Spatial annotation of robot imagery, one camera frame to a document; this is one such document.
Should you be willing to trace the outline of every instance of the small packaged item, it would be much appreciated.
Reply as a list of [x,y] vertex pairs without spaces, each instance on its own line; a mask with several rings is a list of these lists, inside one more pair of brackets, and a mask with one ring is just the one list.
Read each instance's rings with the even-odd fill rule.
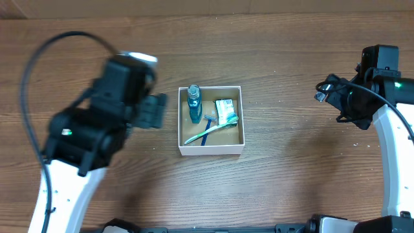
[[[236,115],[234,111],[233,101],[231,99],[227,100],[216,100],[215,107],[217,109],[217,116],[219,119],[219,125],[227,123],[228,119]],[[229,124],[227,127],[234,127],[237,125],[237,122]]]

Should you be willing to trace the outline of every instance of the bottle cap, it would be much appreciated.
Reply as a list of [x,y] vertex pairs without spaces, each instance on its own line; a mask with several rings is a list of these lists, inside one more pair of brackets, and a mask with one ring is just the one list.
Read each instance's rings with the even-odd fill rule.
[[188,97],[195,99],[200,96],[200,87],[198,85],[191,85],[187,89]]

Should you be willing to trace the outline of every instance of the wood grain surface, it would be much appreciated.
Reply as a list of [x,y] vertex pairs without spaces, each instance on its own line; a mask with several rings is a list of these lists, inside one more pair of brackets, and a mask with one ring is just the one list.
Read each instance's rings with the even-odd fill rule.
[[[169,95],[164,128],[138,129],[112,160],[84,227],[114,217],[141,227],[270,226],[324,213],[361,221],[380,216],[383,179],[374,127],[338,124],[313,99],[334,72],[351,78],[364,47],[400,47],[414,77],[414,13],[274,14],[0,21],[0,232],[26,232],[40,170],[23,131],[20,76],[46,39],[68,30],[104,37],[120,50],[158,57],[156,93]],[[42,143],[51,116],[100,75],[107,57],[69,38],[39,61],[30,110]],[[241,156],[181,157],[177,90],[240,85],[246,147]]]

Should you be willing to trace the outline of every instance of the white box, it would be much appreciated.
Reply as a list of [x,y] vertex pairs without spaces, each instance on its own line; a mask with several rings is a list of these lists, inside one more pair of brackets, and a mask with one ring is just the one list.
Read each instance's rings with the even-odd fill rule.
[[[179,149],[181,155],[240,155],[245,146],[245,126],[243,124],[243,103],[241,99],[241,87],[200,87],[202,96],[202,119],[200,124],[192,124],[187,103],[187,87],[179,88]],[[184,141],[203,132],[207,120],[205,114],[214,116],[214,100],[232,99],[235,112],[239,117],[236,127],[230,129],[218,129],[207,136],[206,145],[201,145],[201,140],[184,145]]]

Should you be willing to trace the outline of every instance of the mouthwash bottle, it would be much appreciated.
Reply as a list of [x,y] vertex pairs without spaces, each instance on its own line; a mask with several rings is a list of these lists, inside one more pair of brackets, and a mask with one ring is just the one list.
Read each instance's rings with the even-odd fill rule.
[[201,91],[198,85],[191,85],[187,90],[188,98],[188,107],[190,108],[190,117],[193,124],[200,123],[202,115],[202,106],[201,106]]

